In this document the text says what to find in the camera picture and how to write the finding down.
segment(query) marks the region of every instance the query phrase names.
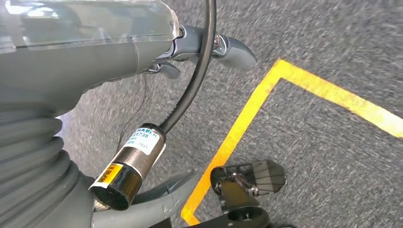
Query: sensor label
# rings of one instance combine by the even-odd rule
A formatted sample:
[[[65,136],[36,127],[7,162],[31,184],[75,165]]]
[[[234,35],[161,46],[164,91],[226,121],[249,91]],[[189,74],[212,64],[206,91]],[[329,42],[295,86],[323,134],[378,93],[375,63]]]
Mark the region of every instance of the sensor label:
[[[123,165],[115,163],[108,165],[108,167],[102,172],[101,175],[99,175],[91,186],[99,186],[106,189],[118,175],[122,167]]]
[[[123,147],[133,147],[141,150],[147,155],[151,154],[160,136],[148,128],[137,129]]]

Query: gray carpet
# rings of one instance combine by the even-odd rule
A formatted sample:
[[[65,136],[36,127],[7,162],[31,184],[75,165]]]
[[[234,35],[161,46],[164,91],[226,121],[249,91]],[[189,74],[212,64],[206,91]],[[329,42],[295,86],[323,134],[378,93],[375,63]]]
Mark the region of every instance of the gray carpet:
[[[204,1],[165,2],[182,24],[202,25]],[[205,168],[278,58],[403,117],[402,1],[219,0],[218,7],[218,31],[245,42],[259,64],[243,73],[212,63],[194,103],[168,135],[145,189],[186,169]],[[107,83],[87,92],[64,117],[65,149],[85,174],[99,174],[122,130],[127,138],[140,124],[164,119],[194,67],[176,65],[183,71],[179,79],[136,76]],[[259,198],[275,222],[299,228],[398,228],[402,151],[401,139],[280,81],[228,163],[272,159],[286,169],[287,186]],[[205,221],[219,214],[209,192],[196,216]],[[173,222],[185,225],[179,215]]]

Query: yellow line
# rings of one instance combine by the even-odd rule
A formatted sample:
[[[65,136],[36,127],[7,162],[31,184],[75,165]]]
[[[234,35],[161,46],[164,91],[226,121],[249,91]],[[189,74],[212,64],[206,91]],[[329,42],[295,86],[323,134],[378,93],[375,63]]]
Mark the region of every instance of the yellow line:
[[[253,118],[255,118],[255,115],[258,113],[260,107],[279,79],[279,77],[273,77],[270,72],[268,72],[243,107],[237,120],[231,127],[230,132],[228,132],[227,137],[222,142],[216,155],[182,209],[181,216],[190,226],[199,224],[199,221],[194,217],[193,213],[210,188],[210,172],[213,168],[224,165],[228,160],[246,129],[249,127],[249,124],[252,122]]]
[[[278,62],[275,72],[282,72],[282,78],[285,80],[350,110],[397,138],[403,138],[403,119],[386,109],[366,101],[284,60]]]
[[[190,226],[200,223],[194,216],[194,212],[210,188],[210,172],[213,168],[224,165],[228,160],[246,129],[249,127],[253,118],[280,78],[350,110],[395,137],[403,138],[402,118],[308,71],[298,68],[284,60],[279,60],[253,91],[245,107],[231,127],[230,132],[228,132],[227,137],[222,142],[216,155],[183,207],[181,216]]]

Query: metal cylinder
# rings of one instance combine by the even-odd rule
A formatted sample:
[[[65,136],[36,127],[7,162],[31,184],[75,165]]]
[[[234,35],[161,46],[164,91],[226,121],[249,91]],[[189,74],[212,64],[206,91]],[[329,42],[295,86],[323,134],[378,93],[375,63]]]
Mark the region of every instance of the metal cylinder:
[[[155,124],[137,129],[89,191],[100,203],[115,210],[130,207],[144,178],[165,149],[165,133]]]

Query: transparent plastic cover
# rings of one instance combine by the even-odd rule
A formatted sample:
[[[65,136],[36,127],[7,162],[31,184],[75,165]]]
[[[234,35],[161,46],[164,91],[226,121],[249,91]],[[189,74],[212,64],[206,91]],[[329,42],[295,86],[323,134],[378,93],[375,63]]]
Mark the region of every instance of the transparent plastic cover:
[[[1,0],[0,54],[110,43],[168,41],[179,35],[161,0]]]

